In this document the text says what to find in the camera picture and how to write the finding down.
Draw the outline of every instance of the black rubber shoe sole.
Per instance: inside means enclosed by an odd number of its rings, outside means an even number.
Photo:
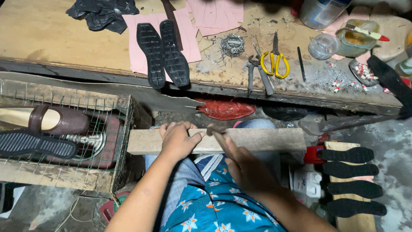
[[[333,195],[353,193],[369,199],[377,198],[384,194],[381,186],[366,180],[331,182],[328,184],[328,192]]]
[[[341,198],[327,204],[328,213],[341,218],[349,218],[358,213],[367,213],[378,216],[386,215],[386,207],[376,201],[366,202],[348,198]]]
[[[379,169],[376,165],[370,163],[349,165],[343,162],[333,161],[323,164],[323,172],[337,178],[347,179],[355,176],[377,175],[379,174]]]
[[[176,46],[175,27],[171,20],[165,19],[160,23],[160,36],[164,52],[164,69],[173,84],[178,87],[188,85],[190,83],[189,64]]]
[[[36,134],[27,130],[9,130],[0,132],[0,154],[17,157],[38,152],[61,159],[76,156],[78,146],[70,141],[60,140]]]
[[[324,160],[350,163],[366,163],[375,158],[373,151],[366,147],[354,147],[347,151],[321,150],[318,156]]]
[[[164,74],[163,46],[159,34],[150,23],[137,24],[137,43],[146,55],[147,80],[154,89],[164,87],[166,76]]]

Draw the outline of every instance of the concrete floor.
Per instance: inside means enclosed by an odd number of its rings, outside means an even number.
[[[260,108],[242,121],[267,118],[281,127],[278,120],[264,115]],[[188,120],[199,128],[206,128],[217,120],[203,114],[182,114],[161,112],[156,118],[156,124],[165,122]],[[316,120],[309,116],[306,120]],[[237,120],[219,121],[221,125],[232,127]],[[391,120],[346,130],[331,134],[332,139],[341,142],[357,142],[364,147],[374,150],[375,160],[380,173],[374,181],[381,185],[385,195],[375,199],[386,205],[388,214],[384,217],[375,217],[378,232],[412,231],[412,119],[406,121]],[[316,137],[305,135],[307,146],[316,144]],[[69,208],[79,192],[75,189],[64,189],[47,186],[28,186],[19,199],[9,219],[0,218],[0,231],[29,231],[53,232],[68,216]],[[100,207],[104,199],[80,199],[73,215],[79,220],[92,222],[79,223],[69,218],[58,232],[97,232],[104,227],[98,221],[95,207]]]

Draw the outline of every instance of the fingernail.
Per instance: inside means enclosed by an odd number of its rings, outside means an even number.
[[[225,158],[225,163],[226,163],[226,165],[229,165],[231,162],[233,162],[231,159]]]

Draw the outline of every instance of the glue brush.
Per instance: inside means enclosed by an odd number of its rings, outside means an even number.
[[[352,24],[344,23],[344,24],[342,24],[342,26],[340,28],[341,29],[346,29],[346,30],[349,30],[349,31],[352,31],[352,32],[358,32],[358,33],[361,33],[363,35],[371,37],[372,39],[376,39],[376,40],[379,40],[379,41],[389,41],[389,38],[386,37],[386,36],[383,36],[379,33],[370,32],[368,30],[363,30],[363,29],[361,29],[357,26],[354,26]]]

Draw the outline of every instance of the brown shoe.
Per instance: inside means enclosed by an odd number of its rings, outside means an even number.
[[[53,135],[80,134],[89,128],[89,118],[81,111],[45,104],[34,107],[0,107],[0,121],[5,125]]]

